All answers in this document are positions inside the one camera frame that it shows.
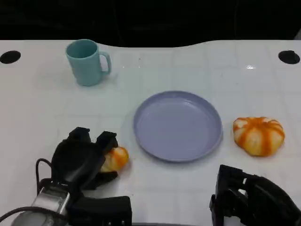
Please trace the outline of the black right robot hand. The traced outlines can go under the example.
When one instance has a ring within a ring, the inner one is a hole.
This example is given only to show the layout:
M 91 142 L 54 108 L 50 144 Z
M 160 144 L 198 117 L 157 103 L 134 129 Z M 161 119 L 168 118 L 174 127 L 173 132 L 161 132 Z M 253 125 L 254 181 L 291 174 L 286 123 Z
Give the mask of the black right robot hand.
M 301 211 L 290 196 L 265 177 L 221 165 L 209 205 L 214 226 L 238 217 L 245 226 L 299 226 Z

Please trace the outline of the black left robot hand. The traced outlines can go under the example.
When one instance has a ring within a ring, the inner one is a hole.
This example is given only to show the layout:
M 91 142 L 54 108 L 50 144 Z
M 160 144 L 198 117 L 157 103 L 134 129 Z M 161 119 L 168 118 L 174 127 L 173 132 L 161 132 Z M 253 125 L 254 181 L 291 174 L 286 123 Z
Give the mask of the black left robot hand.
M 105 155 L 118 146 L 117 134 L 104 131 L 92 142 L 90 129 L 76 127 L 56 148 L 51 160 L 52 180 L 71 191 L 95 190 L 118 177 L 117 170 L 101 172 Z

